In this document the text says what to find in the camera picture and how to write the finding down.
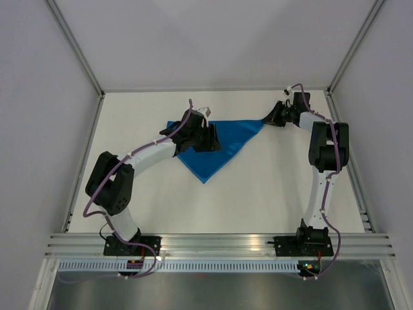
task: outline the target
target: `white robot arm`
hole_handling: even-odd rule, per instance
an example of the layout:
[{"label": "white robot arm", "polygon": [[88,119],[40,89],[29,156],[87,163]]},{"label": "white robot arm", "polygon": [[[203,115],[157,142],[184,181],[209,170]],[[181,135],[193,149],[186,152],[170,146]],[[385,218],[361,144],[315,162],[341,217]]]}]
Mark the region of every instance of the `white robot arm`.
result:
[{"label": "white robot arm", "polygon": [[[185,112],[182,120],[186,118],[188,111]],[[221,149],[217,140],[216,128],[208,122],[209,115],[209,108],[191,110],[187,122],[170,138],[167,136],[181,124],[181,121],[175,122],[159,133],[154,141],[162,142],[142,150],[136,150],[134,153],[113,155],[104,152],[98,157],[86,185],[86,193],[89,196],[95,193],[108,172],[125,156],[129,155],[129,158],[116,171],[113,180],[108,180],[94,200],[94,203],[107,214],[111,226],[123,240],[137,240],[141,236],[128,208],[134,178],[147,168],[160,161],[173,158],[189,147],[193,147],[196,152],[212,152]]]},{"label": "white robot arm", "polygon": [[[348,162],[348,124],[335,123],[332,132],[330,124],[324,118],[306,107],[303,96],[308,103],[309,93],[290,93],[287,90],[285,92],[287,99],[278,101],[263,121],[277,127],[284,127],[287,122],[291,122],[311,133],[308,161],[312,166],[313,180],[308,207],[296,236],[274,238],[276,254],[277,256],[317,256],[321,253],[323,256],[333,256],[328,225],[323,215],[327,218],[338,172]],[[339,171],[337,171],[333,134],[337,141]]]}]

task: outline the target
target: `white table surface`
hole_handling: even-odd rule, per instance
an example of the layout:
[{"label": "white table surface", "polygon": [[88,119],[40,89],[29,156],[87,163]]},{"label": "white table surface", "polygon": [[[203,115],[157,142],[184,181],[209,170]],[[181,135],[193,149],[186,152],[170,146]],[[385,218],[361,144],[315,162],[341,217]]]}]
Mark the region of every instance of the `white table surface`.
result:
[{"label": "white table surface", "polygon": [[[313,109],[329,116],[324,93],[311,91]],[[261,119],[282,91],[142,92],[106,94],[70,224],[71,233],[96,233],[101,216],[83,218],[85,186],[97,157],[125,153],[152,141],[168,120],[180,120],[192,98],[209,106],[211,120]],[[205,184],[177,158],[134,180],[132,217],[143,233],[294,233],[307,208],[312,183],[310,133],[289,123],[265,125]],[[363,233],[346,169],[334,187],[330,222],[343,233]]]}]

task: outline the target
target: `white panel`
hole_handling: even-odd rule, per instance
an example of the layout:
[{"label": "white panel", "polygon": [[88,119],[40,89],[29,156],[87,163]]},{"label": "white panel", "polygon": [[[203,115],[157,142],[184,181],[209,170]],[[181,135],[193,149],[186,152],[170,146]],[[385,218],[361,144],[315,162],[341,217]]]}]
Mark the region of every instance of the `white panel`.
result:
[{"label": "white panel", "polygon": [[375,224],[413,292],[413,2],[387,1],[334,92]]},{"label": "white panel", "polygon": [[[188,98],[194,108],[209,106],[212,120],[260,119],[283,98],[283,92],[107,94],[71,233],[96,233],[104,224],[101,216],[82,216],[89,199],[84,188],[97,157],[106,150],[117,154],[152,141],[168,120],[182,118]],[[310,103],[328,115],[322,91],[311,92]],[[144,233],[294,233],[310,197],[309,145],[310,133],[304,129],[265,125],[205,184],[179,159],[162,161],[134,180],[130,212]],[[335,184],[328,218],[343,232],[364,232],[346,169]]]},{"label": "white panel", "polygon": [[0,5],[0,301],[26,309],[97,96],[42,1]]},{"label": "white panel", "polygon": [[105,90],[326,86],[374,0],[57,0]]}]

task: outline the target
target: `aluminum frame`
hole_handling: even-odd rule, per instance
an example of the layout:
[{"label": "aluminum frame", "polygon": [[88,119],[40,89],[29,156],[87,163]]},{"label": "aluminum frame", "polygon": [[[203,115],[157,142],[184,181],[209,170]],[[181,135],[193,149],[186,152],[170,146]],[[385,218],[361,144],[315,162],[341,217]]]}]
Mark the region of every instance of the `aluminum frame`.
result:
[{"label": "aluminum frame", "polygon": [[[290,260],[277,257],[273,241],[276,236],[294,234],[156,234],[162,237],[160,257],[171,260]],[[331,236],[337,247],[337,235]],[[105,242],[98,234],[60,233],[51,235],[45,258],[98,258],[103,256]],[[300,260],[313,260],[303,257]],[[341,234],[338,260],[395,259],[386,234]]]},{"label": "aluminum frame", "polygon": [[[85,169],[88,153],[94,137],[97,121],[99,119],[99,113],[103,102],[103,96],[105,91],[100,87],[98,80],[96,79],[86,57],[84,56],[81,47],[77,43],[68,23],[62,15],[58,5],[54,0],[44,0],[49,11],[53,15],[58,27],[62,31],[65,39],[68,41],[70,48],[73,50],[76,58],[79,61],[82,69],[87,75],[89,81],[95,88],[99,96],[99,104],[97,106],[97,112],[92,123],[88,143],[86,144],[83,154],[82,162],[78,168],[78,178],[76,179],[73,189],[71,200],[68,206],[68,215],[63,227],[63,231],[68,227],[70,223],[71,212],[74,206],[74,202],[79,192],[79,186],[83,172]],[[339,83],[342,75],[348,67],[348,64],[352,61],[354,54],[357,52],[360,44],[364,40],[368,30],[372,26],[374,20],[379,15],[386,0],[376,0],[367,14],[359,32],[354,38],[348,52],[342,60],[334,78],[332,79],[328,87],[321,89],[325,90],[327,103],[334,120],[339,121],[339,112],[336,107],[336,101],[334,100],[334,94],[332,93]],[[194,90],[212,90],[212,89],[190,89]],[[219,90],[240,90],[235,89],[219,89]],[[243,88],[242,90],[259,90],[259,88]],[[149,90],[149,91],[166,91],[166,90]],[[363,186],[361,184],[357,166],[354,162],[353,156],[350,151],[350,160],[348,163],[348,173],[350,175],[350,181],[353,187],[353,191],[356,195],[356,199],[361,211],[361,218],[363,225],[367,232],[365,234],[342,234],[342,248],[339,260],[364,260],[364,259],[379,259],[383,268],[383,272],[387,281],[390,294],[393,299],[393,303],[396,309],[412,309],[411,302],[408,298],[407,290],[403,283],[402,277],[400,277],[400,271],[394,250],[391,246],[390,239],[386,234],[374,233],[374,219],[371,213],[367,209],[367,199],[364,195]],[[268,244],[272,234],[226,234],[226,235],[171,235],[162,234],[162,250],[161,257],[173,258],[178,260],[198,260],[202,259],[216,259],[219,257],[224,260],[268,260],[276,259],[283,260],[284,258],[276,258],[273,245]],[[337,237],[332,236],[333,246],[337,245]],[[103,241],[99,239],[97,234],[72,234],[61,233],[53,234],[50,237],[48,247],[45,253],[45,260],[41,268],[39,278],[36,283],[34,295],[30,302],[29,309],[46,309],[48,305],[48,299],[52,291],[53,282],[55,280],[55,274],[57,272],[57,266],[59,266],[60,258],[91,258],[101,260],[103,257]]]}]

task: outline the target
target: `cable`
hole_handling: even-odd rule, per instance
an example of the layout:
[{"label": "cable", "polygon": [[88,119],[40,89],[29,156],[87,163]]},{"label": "cable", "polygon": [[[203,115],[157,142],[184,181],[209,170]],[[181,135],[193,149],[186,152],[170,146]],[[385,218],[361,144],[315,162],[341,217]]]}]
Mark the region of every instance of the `cable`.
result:
[{"label": "cable", "polygon": [[126,244],[126,245],[133,245],[133,246],[138,246],[138,247],[144,247],[144,248],[148,249],[148,250],[154,255],[154,262],[153,262],[152,266],[151,266],[147,271],[145,271],[145,272],[142,273],[142,274],[137,274],[137,275],[129,276],[129,278],[141,278],[141,277],[143,277],[143,276],[148,275],[148,274],[152,271],[152,269],[153,269],[153,268],[155,267],[155,265],[156,265],[156,252],[155,252],[155,250],[154,250],[153,248],[151,248],[149,245],[146,245],[146,244],[143,244],[143,243],[139,243],[139,242],[129,242],[129,241],[127,241],[127,240],[124,240],[124,239],[116,232],[116,230],[115,230],[114,226],[112,225],[112,222],[110,221],[110,218],[109,218],[109,216],[108,216],[108,214],[107,214],[106,212],[103,212],[103,211],[92,211],[92,212],[89,213],[89,208],[90,208],[90,206],[93,204],[93,202],[95,201],[97,195],[101,192],[102,188],[105,186],[105,184],[107,183],[107,181],[109,180],[109,178],[110,178],[113,174],[115,174],[115,172],[118,170],[118,168],[119,168],[122,164],[124,164],[124,162],[126,162],[131,156],[133,156],[133,155],[135,155],[136,153],[138,153],[138,152],[146,149],[147,147],[151,147],[151,146],[156,145],[156,144],[158,144],[158,143],[162,143],[162,142],[164,142],[165,140],[167,140],[167,139],[171,138],[172,136],[174,136],[177,132],[179,132],[179,131],[182,129],[182,127],[184,127],[185,124],[187,123],[187,121],[188,121],[188,119],[189,119],[189,117],[190,117],[190,115],[191,115],[192,107],[193,107],[193,105],[192,105],[192,100],[189,99],[189,109],[188,109],[188,113],[186,114],[186,117],[185,117],[184,121],[178,126],[177,129],[175,129],[175,130],[174,130],[173,132],[171,132],[169,135],[167,135],[167,136],[165,136],[164,138],[161,138],[161,139],[159,139],[159,140],[157,140],[157,141],[152,141],[152,142],[147,143],[147,144],[145,144],[145,145],[143,145],[143,146],[141,146],[141,147],[138,147],[137,149],[133,150],[133,151],[130,153],[130,155],[128,154],[128,155],[126,155],[122,160],[120,160],[119,163],[117,163],[117,164],[115,165],[115,167],[113,167],[113,168],[109,171],[109,173],[103,178],[102,182],[99,184],[99,186],[97,187],[97,189],[95,190],[95,192],[93,193],[93,195],[90,197],[88,203],[86,204],[85,209],[83,210],[83,217],[85,217],[85,218],[88,218],[88,217],[90,217],[90,216],[92,216],[92,215],[97,215],[97,214],[103,215],[103,216],[105,217],[106,223],[109,225],[109,227],[110,227],[111,230],[113,231],[113,234],[116,236],[117,239],[119,239],[120,242],[122,242],[122,243],[124,243],[124,244]]},{"label": "cable", "polygon": [[331,225],[331,223],[327,220],[327,217],[325,216],[325,203],[327,200],[327,193],[328,193],[328,188],[330,187],[330,181],[331,181],[331,177],[333,175],[339,174],[341,167],[340,167],[340,155],[339,155],[339,151],[338,151],[338,143],[337,143],[337,138],[336,138],[336,130],[334,128],[333,122],[331,119],[326,118],[325,116],[318,114],[316,111],[312,110],[310,108],[310,105],[307,102],[307,99],[305,97],[305,93],[304,93],[304,86],[301,83],[295,84],[293,86],[291,86],[291,88],[296,88],[297,86],[300,87],[301,89],[301,95],[303,96],[303,101],[305,104],[305,107],[307,108],[307,110],[315,115],[318,116],[319,118],[323,119],[324,121],[326,121],[329,125],[330,125],[330,129],[331,129],[331,133],[332,133],[332,138],[333,138],[333,143],[334,143],[334,152],[336,154],[336,165],[337,165],[337,169],[335,172],[331,172],[328,176],[327,176],[327,182],[325,185],[325,190],[324,190],[324,195],[323,195],[323,201],[321,202],[321,215],[323,217],[324,222],[327,224],[327,226],[329,226],[335,233],[337,233],[337,250],[336,253],[333,256],[333,259],[331,260],[331,262],[329,263],[329,265],[326,267],[326,269],[324,269],[323,271],[320,270],[320,273],[316,276],[311,276],[311,277],[306,277],[306,280],[315,280],[316,278],[319,278],[320,276],[322,276],[323,274],[325,274],[334,264],[334,262],[337,260],[337,257],[339,255],[340,252],[340,248],[341,248],[341,234],[338,231],[338,229],[336,229],[333,225]]},{"label": "cable", "polygon": [[102,239],[104,239],[105,242],[106,242],[107,240],[106,240],[106,238],[102,235],[102,229],[103,229],[106,225],[108,225],[108,224],[105,223],[104,226],[102,226],[101,229],[100,229],[100,231],[99,231],[100,237],[101,237]]}]

